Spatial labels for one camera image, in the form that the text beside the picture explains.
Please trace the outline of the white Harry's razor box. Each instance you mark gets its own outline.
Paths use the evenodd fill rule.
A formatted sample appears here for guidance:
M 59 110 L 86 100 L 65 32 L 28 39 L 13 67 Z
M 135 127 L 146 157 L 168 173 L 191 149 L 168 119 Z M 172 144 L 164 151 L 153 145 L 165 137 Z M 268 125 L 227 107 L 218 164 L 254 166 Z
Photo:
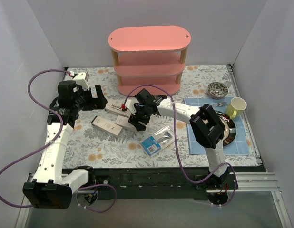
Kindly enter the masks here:
M 109 100 L 106 104 L 105 110 L 109 113 L 115 114 L 115 115 L 120 115 L 123 117 L 129 118 L 131 113 L 129 110 L 123 111 L 121 104 L 112 100 Z

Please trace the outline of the slim white H razor box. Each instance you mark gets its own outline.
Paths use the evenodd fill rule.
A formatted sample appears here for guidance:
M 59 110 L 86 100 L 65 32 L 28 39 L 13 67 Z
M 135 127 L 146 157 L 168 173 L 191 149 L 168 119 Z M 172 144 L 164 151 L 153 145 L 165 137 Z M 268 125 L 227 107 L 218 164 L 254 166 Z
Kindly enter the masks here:
M 119 137 L 123 128 L 103 117 L 96 116 L 92 120 L 92 125 L 108 133 L 111 136 Z

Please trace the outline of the Gillette razor blister pack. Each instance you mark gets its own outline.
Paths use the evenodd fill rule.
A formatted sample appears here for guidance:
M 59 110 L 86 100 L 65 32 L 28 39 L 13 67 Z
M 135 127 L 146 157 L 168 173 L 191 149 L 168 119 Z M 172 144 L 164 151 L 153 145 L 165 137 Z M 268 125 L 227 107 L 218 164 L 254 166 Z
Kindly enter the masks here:
M 170 126 L 165 126 L 141 142 L 147 156 L 152 157 L 175 142 L 174 132 Z

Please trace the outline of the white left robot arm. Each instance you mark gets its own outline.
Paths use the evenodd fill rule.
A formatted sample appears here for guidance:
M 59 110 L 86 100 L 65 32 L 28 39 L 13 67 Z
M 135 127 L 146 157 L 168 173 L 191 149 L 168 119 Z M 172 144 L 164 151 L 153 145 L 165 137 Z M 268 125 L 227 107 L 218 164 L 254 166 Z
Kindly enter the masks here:
M 67 176 L 62 176 L 62 165 L 67 144 L 73 133 L 80 111 L 104 109 L 107 100 L 100 85 L 95 86 L 93 98 L 87 83 L 75 80 L 58 84 L 58 96 L 49 105 L 47 118 L 47 146 L 31 182 L 23 185 L 23 193 L 35 208 L 67 209 L 72 195 L 79 188 L 91 190 L 96 178 L 90 166 L 78 166 Z

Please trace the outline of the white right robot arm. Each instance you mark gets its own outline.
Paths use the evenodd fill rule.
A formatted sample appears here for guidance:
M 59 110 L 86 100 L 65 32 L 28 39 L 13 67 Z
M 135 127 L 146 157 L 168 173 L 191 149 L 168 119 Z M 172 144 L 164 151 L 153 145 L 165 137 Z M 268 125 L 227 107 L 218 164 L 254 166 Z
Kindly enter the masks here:
M 146 130 L 153 115 L 191 125 L 196 141 L 205 149 L 209 174 L 201 180 L 188 178 L 188 181 L 196 185 L 206 182 L 216 189 L 227 184 L 231 165 L 226 163 L 223 152 L 225 126 L 211 105 L 189 106 L 174 101 L 168 92 L 153 96 L 142 89 L 134 98 L 127 97 L 122 108 L 131 112 L 128 121 L 139 132 Z

